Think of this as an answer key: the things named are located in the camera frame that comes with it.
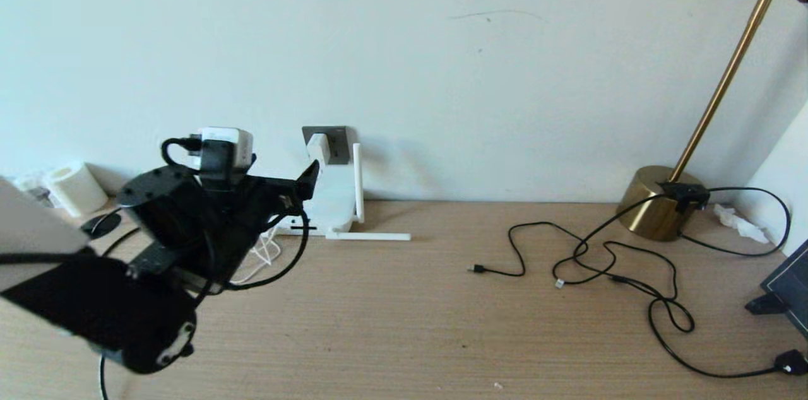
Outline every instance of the wall outlet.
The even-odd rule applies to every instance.
[[[347,165],[351,162],[351,148],[348,145],[347,128],[343,125],[323,125],[303,127],[303,140],[306,145],[315,133],[322,133],[328,139],[331,156],[328,165]]]

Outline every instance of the toilet paper roll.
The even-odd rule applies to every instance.
[[[87,165],[81,162],[51,171],[45,176],[44,182],[73,217],[97,211],[107,204],[109,199],[87,169]]]

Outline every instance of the black cable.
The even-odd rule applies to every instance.
[[[740,254],[740,256],[765,256],[765,254],[771,254],[771,253],[774,253],[775,251],[779,250],[779,248],[782,247],[783,244],[785,244],[785,239],[788,237],[788,231],[790,231],[790,227],[791,227],[791,216],[790,216],[790,213],[788,212],[788,208],[785,206],[785,203],[783,203],[783,201],[779,197],[777,197],[776,195],[774,195],[770,191],[766,191],[764,189],[759,189],[759,188],[756,188],[756,187],[718,187],[718,188],[715,188],[715,189],[710,189],[711,192],[712,191],[725,191],[725,190],[762,191],[762,192],[768,193],[768,195],[773,196],[775,199],[777,199],[777,201],[780,203],[780,205],[783,207],[783,209],[785,211],[785,218],[786,218],[785,235],[784,235],[783,239],[780,241],[780,244],[778,244],[777,247],[774,250],[771,250],[771,251],[768,251],[768,252],[765,252],[765,253],[762,253],[762,254],[743,254],[743,253],[733,252],[731,250],[724,250],[724,249],[720,249],[718,247],[713,247],[712,245],[709,245],[709,244],[706,244],[706,243],[703,243],[703,242],[695,241],[695,240],[691,239],[690,237],[685,237],[685,238],[688,239],[689,241],[693,241],[695,243],[698,243],[699,245],[703,245],[704,247],[713,248],[715,250],[719,250],[719,251],[723,251],[723,252],[727,252],[727,253],[731,253],[731,254]],[[684,359],[682,359],[678,354],[676,354],[676,352],[673,350],[673,348],[671,348],[670,345],[668,345],[667,342],[664,340],[664,337],[659,332],[659,330],[658,330],[658,328],[656,326],[655,319],[654,319],[654,313],[653,313],[655,305],[657,305],[659,303],[662,303],[665,306],[668,318],[670,319],[670,322],[673,324],[673,326],[678,331],[684,332],[686,334],[690,333],[690,332],[693,332],[695,330],[695,328],[696,328],[696,322],[695,322],[695,319],[693,319],[692,314],[690,314],[690,311],[688,311],[687,308],[684,307],[684,305],[679,303],[678,300],[677,300],[678,296],[679,296],[679,286],[678,286],[678,282],[677,282],[677,278],[676,278],[676,276],[677,276],[676,266],[672,261],[670,261],[670,259],[667,259],[667,257],[663,256],[663,254],[659,254],[659,253],[657,253],[655,251],[647,250],[647,249],[644,249],[644,248],[641,248],[641,247],[635,247],[634,245],[624,244],[622,242],[606,241],[606,242],[603,243],[603,248],[606,251],[608,251],[609,254],[611,254],[611,256],[612,256],[612,262],[610,262],[609,265],[606,268],[603,268],[603,269],[594,268],[592,266],[587,265],[585,262],[583,262],[580,259],[580,257],[583,256],[583,254],[586,254],[589,251],[589,245],[588,245],[589,239],[594,237],[595,234],[600,233],[601,230],[606,228],[609,224],[611,224],[615,220],[619,219],[621,216],[628,213],[632,209],[637,208],[638,206],[643,205],[645,202],[651,201],[652,199],[656,199],[656,198],[659,198],[659,197],[661,197],[661,196],[651,196],[649,198],[643,199],[642,201],[638,201],[635,204],[632,204],[628,208],[624,208],[623,210],[620,211],[620,213],[615,214],[615,216],[609,218],[606,222],[603,222],[603,224],[598,226],[594,231],[591,231],[591,233],[589,233],[586,237],[583,237],[583,238],[576,236],[574,233],[569,232],[565,228],[560,227],[560,225],[556,225],[553,222],[538,221],[538,222],[531,222],[531,223],[514,225],[513,227],[509,228],[509,230],[508,230],[508,239],[511,242],[511,246],[513,247],[514,251],[516,251],[517,256],[519,256],[520,261],[522,261],[522,256],[521,256],[521,254],[519,252],[519,249],[516,246],[516,243],[514,243],[514,241],[513,241],[513,236],[511,235],[513,233],[513,230],[515,230],[516,228],[520,228],[520,227],[524,227],[524,226],[531,226],[531,225],[550,225],[550,226],[552,226],[554,228],[557,228],[560,231],[563,231],[564,233],[568,234],[569,236],[574,237],[575,239],[577,239],[578,244],[575,247],[575,249],[573,250],[572,256],[569,256],[569,257],[567,257],[565,259],[562,259],[562,260],[558,261],[557,263],[555,263],[553,265],[553,269],[552,269],[553,276],[556,279],[560,279],[560,277],[556,273],[557,269],[560,267],[560,265],[563,265],[563,263],[565,263],[565,262],[574,261],[580,267],[585,268],[586,270],[589,270],[589,271],[593,271],[595,274],[594,274],[594,276],[589,276],[589,277],[586,277],[585,279],[563,282],[562,285],[582,285],[582,284],[585,284],[586,282],[589,282],[589,281],[592,281],[594,279],[597,279],[597,277],[599,277],[599,276],[606,276],[606,277],[609,277],[612,281],[615,281],[615,282],[620,283],[620,284],[629,285],[630,287],[637,289],[641,293],[644,293],[644,294],[647,294],[647,295],[653,297],[654,299],[648,305],[647,316],[648,316],[648,323],[649,323],[649,326],[651,328],[651,331],[654,333],[654,337],[656,337],[659,344],[661,346],[663,346],[665,351],[667,351],[670,354],[670,356],[674,358],[674,360],[679,362],[685,368],[688,368],[688,369],[692,370],[693,372],[697,372],[698,374],[701,374],[701,375],[704,375],[704,376],[707,376],[707,377],[715,377],[715,378],[757,377],[757,376],[765,375],[765,374],[773,374],[774,372],[784,372],[784,369],[781,366],[777,365],[777,362],[776,362],[775,365],[770,367],[770,368],[764,368],[764,369],[755,370],[755,371],[752,371],[752,372],[743,372],[742,374],[713,374],[713,372],[707,372],[707,371],[704,371],[704,370],[702,370],[700,368],[696,368],[693,365],[690,365],[690,363],[685,362]],[[628,248],[630,250],[637,250],[637,251],[640,251],[640,252],[645,253],[645,254],[651,254],[652,256],[656,256],[659,259],[666,262],[667,265],[669,265],[669,267],[672,269],[672,285],[673,285],[673,294],[672,294],[672,296],[665,296],[663,293],[660,293],[660,291],[658,291],[658,289],[654,288],[653,286],[651,286],[649,284],[646,284],[645,282],[642,282],[641,280],[632,279],[632,278],[627,277],[627,276],[618,276],[618,274],[610,273],[611,269],[614,267],[615,263],[617,262],[617,254],[615,254],[614,251],[612,251],[610,245],[618,245],[618,247],[624,247],[624,248]],[[506,274],[507,276],[523,276],[525,274],[525,265],[522,264],[522,266],[523,266],[522,273],[520,273],[520,274],[500,273],[500,271],[493,271],[493,273]],[[482,267],[481,265],[475,265],[474,266],[474,271],[476,271],[476,273],[484,273],[485,271],[491,271],[491,270],[488,270],[487,268]],[[687,322],[684,323],[684,325],[680,324],[679,321],[676,319],[676,316],[674,315],[674,309],[678,310],[679,312],[684,314],[684,317],[686,317]]]
[[[306,215],[306,211],[300,211],[300,218],[303,219],[303,237],[300,240],[300,247],[297,249],[297,253],[295,254],[295,258],[292,259],[292,262],[285,268],[283,268],[280,273],[275,274],[268,279],[259,280],[257,282],[253,282],[251,284],[243,284],[243,285],[235,285],[230,282],[227,284],[227,289],[233,291],[240,291],[244,289],[256,288],[263,285],[268,285],[274,282],[275,280],[280,279],[281,277],[285,276],[292,268],[295,267],[297,262],[300,260],[300,257],[303,256],[304,250],[306,250],[306,244],[309,242],[309,216]]]
[[[271,230],[271,229],[272,229],[272,227],[274,227],[275,225],[279,224],[279,223],[280,223],[280,221],[282,221],[282,220],[283,220],[283,217],[286,217],[287,215],[288,215],[288,214],[279,214],[278,216],[276,216],[276,217],[275,217],[274,219],[272,219],[271,221],[266,222],[266,225],[263,225],[263,227],[261,227],[261,233],[263,233],[263,232],[265,232],[265,231],[268,231],[268,230]]]
[[[139,227],[133,228],[132,230],[125,233],[123,236],[118,237],[118,239],[115,239],[115,242],[112,242],[112,244],[110,244],[109,247],[107,247],[107,250],[105,250],[104,253],[101,253],[101,257],[106,258],[107,256],[110,256],[112,251],[118,248],[118,245],[121,245],[121,242],[126,241],[127,239],[132,237],[133,234],[138,233],[138,231],[140,230],[141,229]]]
[[[199,307],[202,301],[205,300],[205,297],[210,293],[210,288],[213,287],[213,277],[216,272],[216,250],[213,245],[213,240],[207,231],[205,231],[205,245],[208,247],[208,279],[205,280],[205,285],[194,298],[194,309]]]
[[[109,400],[109,397],[107,397],[107,383],[104,380],[104,362],[106,360],[106,357],[101,356],[101,360],[98,362],[98,390],[101,392],[101,400]]]
[[[160,144],[160,156],[165,164],[179,165],[179,163],[174,161],[174,159],[171,158],[171,155],[168,153],[168,147],[172,144],[182,146],[185,150],[199,150],[201,148],[202,141],[196,138],[169,138]],[[199,170],[194,170],[193,168],[189,169],[195,174],[199,173]]]
[[[110,211],[110,213],[107,213],[106,215],[101,217],[101,219],[98,219],[98,222],[95,222],[95,225],[93,225],[92,230],[90,230],[90,238],[95,236],[95,230],[98,230],[98,228],[101,226],[101,224],[104,221],[106,221],[106,219],[109,219],[109,217],[112,217],[112,216],[118,214],[120,211],[121,211],[121,208],[115,208],[115,210]]]
[[[748,256],[748,257],[769,256],[770,254],[773,254],[774,252],[780,250],[783,247],[783,245],[785,245],[786,240],[788,240],[788,233],[791,232],[791,213],[788,211],[788,206],[785,205],[785,203],[782,201],[782,199],[780,199],[779,196],[774,195],[773,193],[771,193],[768,190],[761,189],[761,188],[758,188],[758,187],[716,187],[716,188],[709,189],[709,191],[710,192],[713,192],[713,191],[762,191],[763,193],[767,193],[768,195],[773,196],[773,198],[776,199],[777,202],[780,204],[780,207],[783,208],[783,213],[785,213],[785,233],[783,233],[783,236],[780,239],[780,243],[777,244],[777,247],[774,247],[773,249],[771,249],[769,251],[758,253],[758,254],[747,254],[747,253],[742,253],[742,252],[736,252],[734,250],[723,249],[721,247],[715,247],[715,245],[710,245],[710,244],[708,244],[706,242],[702,242],[702,241],[699,241],[698,239],[694,239],[694,238],[692,238],[690,236],[687,236],[686,234],[682,233],[681,230],[679,230],[679,236],[681,236],[683,239],[687,239],[687,241],[693,242],[694,244],[701,245],[702,247],[707,247],[708,249],[718,250],[719,252],[724,252],[724,253],[727,253],[727,254],[738,254],[738,256]]]
[[[554,224],[553,222],[549,221],[535,221],[529,223],[520,223],[517,225],[513,225],[511,228],[508,228],[508,241],[511,242],[511,248],[516,253],[516,256],[519,257],[519,263],[522,267],[522,271],[519,273],[504,273],[503,271],[497,271],[494,269],[486,268],[481,264],[474,264],[470,271],[474,271],[474,273],[494,273],[500,274],[500,276],[509,276],[509,277],[522,277],[527,273],[527,269],[525,267],[525,260],[522,258],[522,253],[519,252],[519,247],[516,246],[516,242],[513,240],[513,231],[517,230],[517,228],[523,228],[528,226],[537,226],[537,225],[550,225],[552,227],[558,228],[558,230],[562,230],[564,233],[569,234],[569,236],[575,237],[576,239],[580,239],[579,237],[575,236],[573,233],[569,233],[569,231],[564,230],[562,227]]]

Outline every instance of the desk surface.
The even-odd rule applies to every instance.
[[[110,400],[806,398],[805,377],[719,380],[679,366],[650,332],[649,298],[632,288],[606,279],[554,288],[549,270],[573,244],[551,228],[516,234],[527,276],[465,271],[473,262],[516,270],[506,237],[513,224],[551,220],[584,234],[613,212],[605,204],[371,202],[361,230],[409,231],[413,241],[315,237],[280,282],[205,300],[190,358],[146,377],[108,363]],[[124,220],[93,245],[103,249],[132,227]],[[691,228],[693,236],[735,250],[762,248],[707,213]],[[780,254],[742,259],[685,241],[653,243],[617,224],[598,240],[606,238],[658,250],[676,263],[696,331],[682,336],[661,310],[658,322],[695,365],[741,372],[769,367],[788,349],[805,350],[785,317],[744,310]],[[116,255],[131,258],[147,241],[133,237]],[[281,242],[279,263],[297,248],[294,237]],[[669,291],[661,261],[626,250],[618,256],[615,273]],[[569,268],[562,275],[580,274]],[[0,398],[98,398],[97,366],[83,340],[0,300]]]

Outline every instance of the white plug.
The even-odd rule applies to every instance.
[[[331,159],[331,149],[328,145],[328,138],[325,133],[315,133],[309,138],[309,143],[306,144],[306,151],[309,152],[309,158],[320,162],[320,173],[323,172],[328,161]]]

